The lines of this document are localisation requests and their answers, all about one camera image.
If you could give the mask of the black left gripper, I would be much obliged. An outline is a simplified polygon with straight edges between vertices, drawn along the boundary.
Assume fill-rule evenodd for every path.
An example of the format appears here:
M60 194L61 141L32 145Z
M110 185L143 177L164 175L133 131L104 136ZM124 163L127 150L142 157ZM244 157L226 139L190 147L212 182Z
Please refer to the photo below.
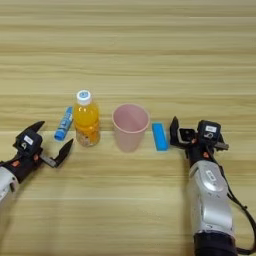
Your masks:
M37 133L44 125L44 121L38 121L25 129L26 132ZM17 152L14 158L8 161L1 161L0 167L6 168L22 183L33 171L37 170L42 163L46 163L52 168L58 167L68 156L73 140L68 141L59 151L58 156L53 159L43 153L43 149L27 156L25 153Z

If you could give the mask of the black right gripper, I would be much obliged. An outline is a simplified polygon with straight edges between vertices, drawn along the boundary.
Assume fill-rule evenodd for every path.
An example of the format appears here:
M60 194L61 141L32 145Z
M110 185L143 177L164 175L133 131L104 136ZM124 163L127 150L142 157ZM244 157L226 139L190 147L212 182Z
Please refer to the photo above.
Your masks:
M201 160L215 162L214 151L229 149L222 136L217 140L204 138L194 129L179 128L179 121L174 117L170 125L170 144L185 151L191 164Z

